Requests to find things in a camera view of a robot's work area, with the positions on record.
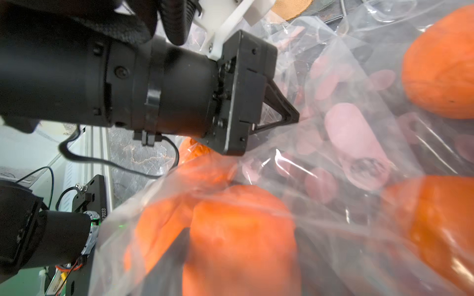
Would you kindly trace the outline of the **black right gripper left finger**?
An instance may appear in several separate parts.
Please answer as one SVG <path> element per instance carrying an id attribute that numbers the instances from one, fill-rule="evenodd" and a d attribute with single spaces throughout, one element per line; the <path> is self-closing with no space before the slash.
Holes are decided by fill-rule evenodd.
<path id="1" fill-rule="evenodd" d="M 183 228 L 143 281 L 141 296 L 182 296 L 190 228 Z"/>

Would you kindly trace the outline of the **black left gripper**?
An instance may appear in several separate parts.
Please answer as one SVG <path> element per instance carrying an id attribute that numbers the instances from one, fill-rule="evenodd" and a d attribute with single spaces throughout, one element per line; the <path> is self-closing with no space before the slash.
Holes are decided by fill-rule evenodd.
<path id="1" fill-rule="evenodd" d="M 299 122 L 299 112 L 272 80 L 277 55 L 275 46 L 243 30 L 224 42 L 217 61 L 216 113 L 203 145 L 222 155 L 241 156 L 251 134 Z M 263 104 L 281 120 L 258 125 Z"/>

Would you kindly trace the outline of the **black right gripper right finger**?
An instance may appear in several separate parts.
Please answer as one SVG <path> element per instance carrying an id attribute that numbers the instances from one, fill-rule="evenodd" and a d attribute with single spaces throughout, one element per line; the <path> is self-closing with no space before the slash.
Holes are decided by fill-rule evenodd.
<path id="1" fill-rule="evenodd" d="M 302 296 L 353 296 L 301 228 L 295 229 Z"/>

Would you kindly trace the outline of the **clear zip-top bag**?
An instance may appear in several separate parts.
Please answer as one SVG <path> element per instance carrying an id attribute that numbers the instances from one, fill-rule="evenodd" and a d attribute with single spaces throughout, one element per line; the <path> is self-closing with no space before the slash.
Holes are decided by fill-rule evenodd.
<path id="1" fill-rule="evenodd" d="M 411 249 L 382 208 L 382 192 L 422 176 L 474 178 L 474 118 L 413 104 L 403 58 L 434 23 L 472 1 L 363 1 L 336 29 L 316 16 L 270 13 L 244 30 L 278 49 L 275 79 L 298 123 L 253 136 L 228 184 L 188 179 L 178 167 L 115 209 L 104 223 L 88 294 L 140 296 L 142 263 L 124 255 L 151 204 L 187 194 L 199 203 L 232 186 L 279 198 L 296 228 L 354 296 L 468 296 Z"/>

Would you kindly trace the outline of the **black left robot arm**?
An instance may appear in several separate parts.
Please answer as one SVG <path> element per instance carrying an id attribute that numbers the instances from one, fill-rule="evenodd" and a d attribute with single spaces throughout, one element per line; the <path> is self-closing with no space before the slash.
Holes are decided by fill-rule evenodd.
<path id="1" fill-rule="evenodd" d="M 2 1 L 1 118 L 121 127 L 144 146 L 189 136 L 222 155 L 299 121 L 274 82 L 277 49 L 236 30 L 273 1 Z M 281 115 L 260 125 L 262 106 Z"/>

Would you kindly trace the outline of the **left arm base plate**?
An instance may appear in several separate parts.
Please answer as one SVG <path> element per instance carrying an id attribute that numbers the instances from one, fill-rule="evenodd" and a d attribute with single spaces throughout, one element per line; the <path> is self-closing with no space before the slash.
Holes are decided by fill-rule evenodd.
<path id="1" fill-rule="evenodd" d="M 58 198 L 51 221 L 59 230 L 59 250 L 66 262 L 46 268 L 41 296 L 87 296 L 92 278 L 99 227 L 108 215 L 106 180 L 94 176 L 85 185 L 70 186 Z"/>

